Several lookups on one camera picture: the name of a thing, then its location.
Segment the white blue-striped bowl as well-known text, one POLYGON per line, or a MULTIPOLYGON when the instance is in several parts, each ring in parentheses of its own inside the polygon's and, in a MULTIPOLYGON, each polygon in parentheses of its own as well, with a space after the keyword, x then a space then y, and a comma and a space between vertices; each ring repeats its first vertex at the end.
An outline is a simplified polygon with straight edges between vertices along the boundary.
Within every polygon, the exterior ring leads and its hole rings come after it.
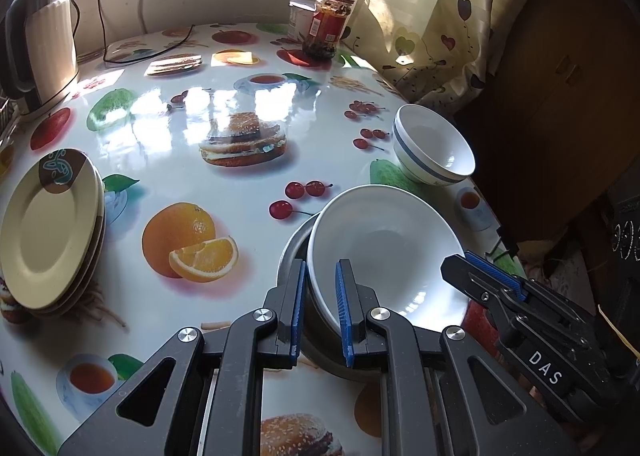
POLYGON ((474 154, 462 134, 424 106, 405 104, 398 109, 392 142, 401 170, 416 182, 454 185, 475 171, 474 154))
POLYGON ((352 265, 356 282, 413 325, 440 332, 459 325, 469 299, 442 279, 446 257, 462 254, 454 230, 419 197, 397 187, 367 184, 335 196, 312 227, 307 265, 320 316, 337 334, 335 267, 352 265))

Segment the white electric kettle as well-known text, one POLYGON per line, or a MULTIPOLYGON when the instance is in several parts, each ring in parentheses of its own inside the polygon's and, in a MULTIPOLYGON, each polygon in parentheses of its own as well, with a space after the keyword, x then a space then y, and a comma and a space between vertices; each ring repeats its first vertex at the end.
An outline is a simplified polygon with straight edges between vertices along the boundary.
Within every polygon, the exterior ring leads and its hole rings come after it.
POLYGON ((13 0, 1 22, 1 87, 18 113, 52 108, 77 76, 70 0, 13 0))

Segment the heart-patterned curtain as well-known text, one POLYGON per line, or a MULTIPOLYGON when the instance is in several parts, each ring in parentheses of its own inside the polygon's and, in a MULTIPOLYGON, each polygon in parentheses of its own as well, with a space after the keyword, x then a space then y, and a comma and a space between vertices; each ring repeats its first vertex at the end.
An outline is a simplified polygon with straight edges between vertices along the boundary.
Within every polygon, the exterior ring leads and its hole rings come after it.
POLYGON ((484 90, 527 0, 357 0, 346 44, 408 102, 454 116, 484 90))

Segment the red-label sauce jar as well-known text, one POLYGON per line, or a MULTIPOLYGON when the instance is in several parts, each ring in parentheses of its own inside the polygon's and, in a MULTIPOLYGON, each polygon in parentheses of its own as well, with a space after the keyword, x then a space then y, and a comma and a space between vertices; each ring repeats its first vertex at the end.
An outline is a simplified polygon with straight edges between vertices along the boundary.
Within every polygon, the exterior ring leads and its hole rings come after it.
POLYGON ((303 50, 315 60, 334 57, 355 0, 316 0, 303 50))

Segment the stainless steel bowl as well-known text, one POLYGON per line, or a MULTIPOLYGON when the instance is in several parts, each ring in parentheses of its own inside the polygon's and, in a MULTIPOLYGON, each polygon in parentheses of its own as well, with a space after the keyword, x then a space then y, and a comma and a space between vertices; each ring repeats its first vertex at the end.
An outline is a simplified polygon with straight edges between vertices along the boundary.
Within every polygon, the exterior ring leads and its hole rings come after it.
MULTIPOLYGON (((288 273, 295 259, 306 260, 309 237, 317 215, 308 218, 291 236, 280 257, 276 283, 286 284, 288 273)), ((330 374, 352 381, 378 382, 381 373, 376 370, 351 369, 345 365, 341 340, 338 333, 323 318, 317 299, 311 291, 310 278, 306 278, 304 301, 304 324, 300 350, 321 369, 330 374)))

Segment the cream plate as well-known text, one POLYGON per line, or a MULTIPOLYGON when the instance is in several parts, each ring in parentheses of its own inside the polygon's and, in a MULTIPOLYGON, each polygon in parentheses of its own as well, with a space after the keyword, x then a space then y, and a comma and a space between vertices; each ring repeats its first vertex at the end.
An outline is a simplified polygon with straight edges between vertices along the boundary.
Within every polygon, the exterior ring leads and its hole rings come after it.
POLYGON ((80 300, 91 283, 94 272, 96 272, 96 266, 98 265, 99 256, 103 247, 105 235, 104 213, 105 202, 104 197, 101 197, 99 213, 96 217, 96 226, 94 227, 89 249, 73 283, 70 284, 64 294, 53 304, 41 310, 28 310, 30 314, 38 318, 60 317, 70 312, 72 307, 80 300))
POLYGON ((1 225, 1 271, 26 309, 58 301, 79 276, 103 226, 99 172, 80 150, 40 158, 17 183, 1 225))

